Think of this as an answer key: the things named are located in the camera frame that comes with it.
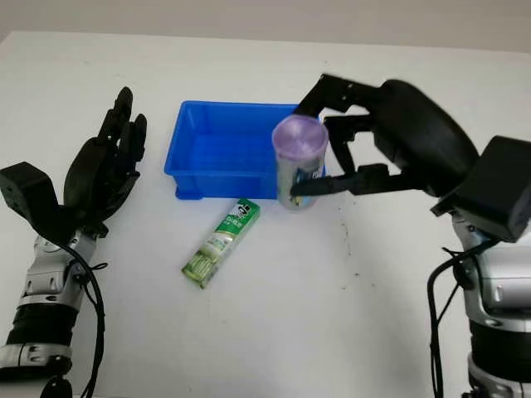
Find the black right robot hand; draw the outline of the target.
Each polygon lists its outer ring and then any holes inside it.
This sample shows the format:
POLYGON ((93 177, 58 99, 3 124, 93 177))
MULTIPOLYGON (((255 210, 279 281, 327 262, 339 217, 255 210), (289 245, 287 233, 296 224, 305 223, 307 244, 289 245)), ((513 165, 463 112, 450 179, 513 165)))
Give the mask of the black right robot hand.
POLYGON ((297 182, 290 189, 296 197, 406 190, 443 197, 463 182, 479 158, 461 126, 402 80, 386 80, 375 87, 323 74, 295 114, 316 116, 324 109, 338 111, 324 119, 324 127, 343 174, 297 182), (392 175, 381 163, 356 166, 348 143, 358 133, 371 133, 375 147, 400 172, 392 175))

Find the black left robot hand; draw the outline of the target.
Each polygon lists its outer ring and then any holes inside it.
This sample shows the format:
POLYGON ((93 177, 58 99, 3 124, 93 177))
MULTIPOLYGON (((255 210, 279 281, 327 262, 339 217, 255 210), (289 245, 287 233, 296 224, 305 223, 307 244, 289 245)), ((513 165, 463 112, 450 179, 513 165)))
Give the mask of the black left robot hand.
POLYGON ((132 104, 133 93, 125 86, 69 168, 63 204, 79 226, 99 225, 116 213, 140 176, 136 164, 144 156, 147 119, 138 114, 131 120, 132 104))

